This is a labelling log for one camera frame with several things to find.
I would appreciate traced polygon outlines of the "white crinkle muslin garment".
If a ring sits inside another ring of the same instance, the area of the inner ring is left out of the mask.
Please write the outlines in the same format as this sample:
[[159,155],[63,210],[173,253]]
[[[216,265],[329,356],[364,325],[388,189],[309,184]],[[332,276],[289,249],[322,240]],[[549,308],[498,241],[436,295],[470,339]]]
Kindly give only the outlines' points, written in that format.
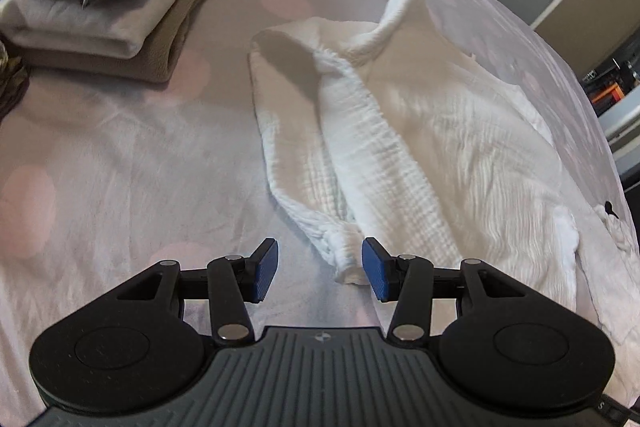
[[250,77],[270,191],[339,282],[364,283],[373,237],[444,268],[483,259],[574,308],[579,233],[551,131],[425,0],[263,30]]

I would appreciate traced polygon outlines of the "pile of white clothes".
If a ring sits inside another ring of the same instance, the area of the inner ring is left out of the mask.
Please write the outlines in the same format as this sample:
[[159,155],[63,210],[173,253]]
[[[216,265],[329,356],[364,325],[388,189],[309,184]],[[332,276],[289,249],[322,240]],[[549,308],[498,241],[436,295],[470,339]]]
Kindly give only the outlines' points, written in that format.
[[639,326],[639,251],[629,225],[605,205],[581,213],[578,258],[598,322],[622,345]]

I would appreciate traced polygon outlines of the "pink dotted grey bedsheet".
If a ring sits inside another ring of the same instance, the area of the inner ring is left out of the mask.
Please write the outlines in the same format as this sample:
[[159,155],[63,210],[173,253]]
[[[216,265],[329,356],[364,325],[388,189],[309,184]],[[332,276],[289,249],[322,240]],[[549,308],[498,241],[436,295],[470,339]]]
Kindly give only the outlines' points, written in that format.
[[[372,325],[370,291],[335,280],[271,198],[247,53],[259,31],[310,16],[377,20],[387,0],[206,0],[174,77],[137,82],[37,70],[1,125],[1,421],[43,408],[36,337],[160,259],[201,268],[263,239],[281,263],[256,325]],[[517,84],[591,205],[630,216],[608,144],[574,72],[497,0],[427,0],[439,30]]]

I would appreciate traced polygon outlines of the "folded beige knit sweater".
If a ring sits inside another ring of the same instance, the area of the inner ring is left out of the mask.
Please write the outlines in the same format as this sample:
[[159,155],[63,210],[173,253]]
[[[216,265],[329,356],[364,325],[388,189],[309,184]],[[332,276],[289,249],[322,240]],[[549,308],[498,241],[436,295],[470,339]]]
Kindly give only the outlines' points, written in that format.
[[26,64],[35,67],[76,70],[112,77],[164,83],[174,71],[191,15],[204,0],[176,0],[153,31],[145,38],[140,52],[130,58],[116,58],[87,53],[30,50],[18,54]]

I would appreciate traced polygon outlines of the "folded white sweater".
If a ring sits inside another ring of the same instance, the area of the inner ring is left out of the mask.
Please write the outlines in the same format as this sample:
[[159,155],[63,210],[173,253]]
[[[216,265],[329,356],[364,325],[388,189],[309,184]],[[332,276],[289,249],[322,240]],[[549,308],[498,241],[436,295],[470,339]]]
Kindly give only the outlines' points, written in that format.
[[1,33],[26,49],[130,58],[177,0],[1,0]]

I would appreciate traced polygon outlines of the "striped olive garment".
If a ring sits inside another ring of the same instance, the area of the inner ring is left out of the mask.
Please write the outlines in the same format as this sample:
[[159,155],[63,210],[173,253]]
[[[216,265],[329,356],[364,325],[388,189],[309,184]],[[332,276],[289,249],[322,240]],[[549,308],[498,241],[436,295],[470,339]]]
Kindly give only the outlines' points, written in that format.
[[0,43],[0,121],[20,103],[29,87],[29,70],[20,56]]

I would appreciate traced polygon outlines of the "cream bedroom door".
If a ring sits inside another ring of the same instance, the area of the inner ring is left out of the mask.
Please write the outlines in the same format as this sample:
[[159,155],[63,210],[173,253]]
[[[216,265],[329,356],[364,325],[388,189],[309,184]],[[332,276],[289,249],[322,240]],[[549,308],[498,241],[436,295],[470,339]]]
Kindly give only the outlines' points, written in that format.
[[640,0],[553,0],[532,28],[584,77],[639,29]]

